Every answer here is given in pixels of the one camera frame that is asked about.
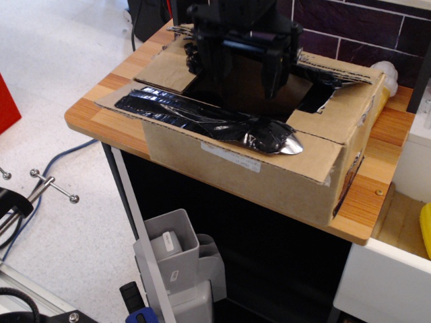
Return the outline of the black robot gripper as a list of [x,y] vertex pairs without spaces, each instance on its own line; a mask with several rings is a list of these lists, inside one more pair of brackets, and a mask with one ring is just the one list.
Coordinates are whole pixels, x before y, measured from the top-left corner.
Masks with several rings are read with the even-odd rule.
[[267,99],[274,99],[298,61],[302,26],[277,10],[276,1],[210,1],[187,9],[203,69],[226,105],[226,80],[232,55],[226,46],[255,50],[262,56],[261,81]]

